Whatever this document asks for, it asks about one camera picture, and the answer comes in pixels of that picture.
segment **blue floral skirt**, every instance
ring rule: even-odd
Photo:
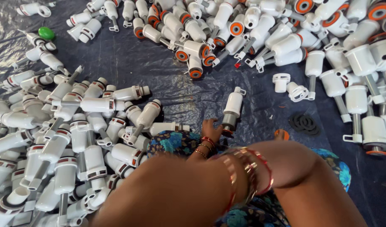
[[[154,136],[147,147],[148,158],[168,153],[181,157],[188,157],[200,143],[200,135],[188,131],[163,131]],[[320,155],[338,179],[343,188],[348,191],[351,175],[346,163],[339,157],[325,149],[312,151]],[[255,196],[249,204],[232,207],[223,217],[216,220],[215,227],[288,227],[289,222],[273,190]]]

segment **green egg-shaped object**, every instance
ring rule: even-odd
[[[54,39],[55,34],[54,34],[53,30],[51,30],[47,27],[40,27],[39,28],[39,36],[45,40],[52,40],[52,39]]]

